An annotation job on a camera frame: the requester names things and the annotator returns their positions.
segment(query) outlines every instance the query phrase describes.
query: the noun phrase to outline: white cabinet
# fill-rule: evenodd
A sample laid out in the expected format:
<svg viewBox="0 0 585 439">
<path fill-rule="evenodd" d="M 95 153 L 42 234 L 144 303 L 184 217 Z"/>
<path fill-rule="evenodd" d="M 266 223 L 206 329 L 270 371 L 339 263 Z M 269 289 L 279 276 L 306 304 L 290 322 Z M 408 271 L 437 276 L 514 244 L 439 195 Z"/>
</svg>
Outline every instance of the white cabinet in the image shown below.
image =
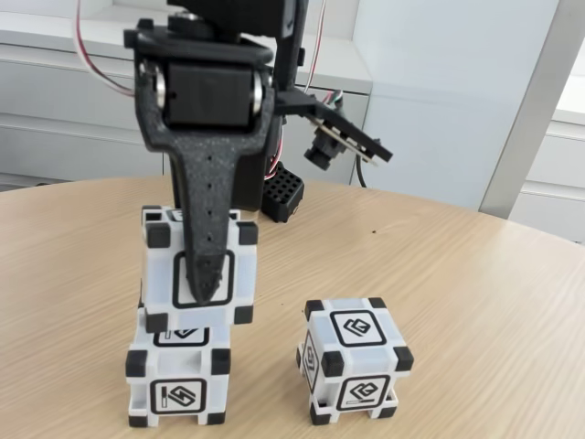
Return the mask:
<svg viewBox="0 0 585 439">
<path fill-rule="evenodd" d="M 585 127 L 553 122 L 512 209 L 512 221 L 585 242 Z"/>
<path fill-rule="evenodd" d="M 94 58 L 132 86 L 131 61 Z M 364 94 L 345 95 L 346 115 L 360 128 L 367 101 Z M 289 118 L 283 163 L 302 178 L 348 184 L 351 153 L 340 155 L 327 172 L 303 157 L 313 131 L 306 119 Z M 77 180 L 168 171 L 168 160 L 144 147 L 133 100 L 93 79 L 75 54 L 0 45 L 0 173 Z"/>
</svg>

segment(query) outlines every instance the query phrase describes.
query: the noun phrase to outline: metal screw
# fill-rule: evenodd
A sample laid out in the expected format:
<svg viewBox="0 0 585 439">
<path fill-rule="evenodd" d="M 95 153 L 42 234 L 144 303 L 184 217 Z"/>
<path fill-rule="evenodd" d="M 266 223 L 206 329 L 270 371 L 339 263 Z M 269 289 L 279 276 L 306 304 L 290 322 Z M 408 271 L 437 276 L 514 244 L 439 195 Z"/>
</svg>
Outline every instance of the metal screw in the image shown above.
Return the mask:
<svg viewBox="0 0 585 439">
<path fill-rule="evenodd" d="M 156 71 L 156 104 L 158 108 L 163 110 L 165 108 L 165 97 L 166 97 L 166 84 L 165 84 L 165 75 L 163 72 L 158 68 L 155 68 Z"/>
<path fill-rule="evenodd" d="M 189 21 L 195 21 L 197 20 L 197 16 L 195 14 L 191 14 L 188 11 L 179 11 L 179 12 L 175 12 L 175 16 L 187 19 Z"/>
</svg>

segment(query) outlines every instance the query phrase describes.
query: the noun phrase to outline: black corner cap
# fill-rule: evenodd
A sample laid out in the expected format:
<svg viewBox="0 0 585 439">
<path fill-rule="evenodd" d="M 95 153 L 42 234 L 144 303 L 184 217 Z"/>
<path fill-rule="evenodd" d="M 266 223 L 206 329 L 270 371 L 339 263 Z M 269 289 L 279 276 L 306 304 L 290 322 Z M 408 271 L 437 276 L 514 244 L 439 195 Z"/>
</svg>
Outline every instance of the black corner cap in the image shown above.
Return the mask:
<svg viewBox="0 0 585 439">
<path fill-rule="evenodd" d="M 234 311 L 234 325 L 247 325 L 254 318 L 254 306 L 238 306 Z"/>
<path fill-rule="evenodd" d="M 146 376 L 147 350 L 129 350 L 126 355 L 126 377 L 144 378 Z"/>
<path fill-rule="evenodd" d="M 396 413 L 396 407 L 387 407 L 382 409 L 378 418 L 391 418 Z"/>
<path fill-rule="evenodd" d="M 372 305 L 372 308 L 386 308 L 386 304 L 381 297 L 370 297 L 369 304 Z"/>
<path fill-rule="evenodd" d="M 317 414 L 311 402 L 311 422 L 313 425 L 328 425 L 331 420 L 330 414 Z"/>
<path fill-rule="evenodd" d="M 128 416 L 128 425 L 134 428 L 148 427 L 147 416 Z"/>
<path fill-rule="evenodd" d="M 325 352 L 321 359 L 321 366 L 323 367 L 323 374 L 327 378 L 341 377 L 344 374 L 344 358 L 341 352 L 333 350 Z"/>
<path fill-rule="evenodd" d="M 258 244 L 258 226 L 255 222 L 246 221 L 238 222 L 239 227 L 239 245 L 256 245 Z"/>
<path fill-rule="evenodd" d="M 229 349 L 211 349 L 211 375 L 229 375 L 231 352 Z"/>
<path fill-rule="evenodd" d="M 412 352 L 410 352 L 407 346 L 394 348 L 394 353 L 399 358 L 399 362 L 396 365 L 396 372 L 406 372 L 412 369 L 414 357 L 412 357 Z"/>
<path fill-rule="evenodd" d="M 210 413 L 207 415 L 207 425 L 221 425 L 226 421 L 226 413 Z"/>
<path fill-rule="evenodd" d="M 148 334 L 158 334 L 168 330 L 168 314 L 148 314 L 146 313 L 146 332 Z"/>
<path fill-rule="evenodd" d="M 304 315 L 307 317 L 307 322 L 311 318 L 311 313 L 313 311 L 323 311 L 324 309 L 323 302 L 320 300 L 307 300 L 307 303 L 304 306 Z"/>
<path fill-rule="evenodd" d="M 146 224 L 146 245 L 149 249 L 168 249 L 171 246 L 171 228 L 166 222 Z"/>
</svg>

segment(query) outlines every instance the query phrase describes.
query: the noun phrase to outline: white wire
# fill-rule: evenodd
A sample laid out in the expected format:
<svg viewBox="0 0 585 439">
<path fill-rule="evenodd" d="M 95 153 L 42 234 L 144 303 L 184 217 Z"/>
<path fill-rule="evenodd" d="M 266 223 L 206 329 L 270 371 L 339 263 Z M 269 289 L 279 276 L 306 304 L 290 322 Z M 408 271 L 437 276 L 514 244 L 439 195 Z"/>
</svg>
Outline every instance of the white wire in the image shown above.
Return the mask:
<svg viewBox="0 0 585 439">
<path fill-rule="evenodd" d="M 73 43 L 75 45 L 75 51 L 77 52 L 78 57 L 80 58 L 81 62 L 96 80 L 102 82 L 103 84 L 110 87 L 112 90 L 117 91 L 125 96 L 134 96 L 134 90 L 124 87 L 123 85 L 117 83 L 116 81 L 108 78 L 104 73 L 101 72 L 100 69 L 97 68 L 95 64 L 90 59 L 90 56 L 83 45 L 83 40 L 81 39 L 81 27 L 80 27 L 80 16 L 81 16 L 81 0 L 77 0 L 76 2 L 76 10 L 75 16 L 72 19 L 72 32 L 73 32 Z"/>
<path fill-rule="evenodd" d="M 327 0 L 323 0 L 321 3 L 321 14 L 319 15 L 319 28 L 317 30 L 317 38 L 314 42 L 313 59 L 311 61 L 311 68 L 309 69 L 309 79 L 307 85 L 304 86 L 304 92 L 309 91 L 311 82 L 313 82 L 314 71 L 317 66 L 317 59 L 319 58 L 319 50 L 321 49 L 321 38 L 323 37 L 323 24 L 325 21 L 325 7 L 327 6 Z"/>
</svg>

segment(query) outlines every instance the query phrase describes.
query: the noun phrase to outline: black cable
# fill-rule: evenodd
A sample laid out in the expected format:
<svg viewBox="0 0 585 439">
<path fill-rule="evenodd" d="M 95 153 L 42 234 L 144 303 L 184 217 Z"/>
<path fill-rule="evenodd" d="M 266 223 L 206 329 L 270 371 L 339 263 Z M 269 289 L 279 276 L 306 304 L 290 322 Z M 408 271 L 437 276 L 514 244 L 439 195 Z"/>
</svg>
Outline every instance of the black cable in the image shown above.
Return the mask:
<svg viewBox="0 0 585 439">
<path fill-rule="evenodd" d="M 366 180 L 364 180 L 364 174 L 362 174 L 362 157 L 359 155 L 356 155 L 356 171 L 359 184 L 362 185 L 362 187 L 367 187 Z"/>
</svg>

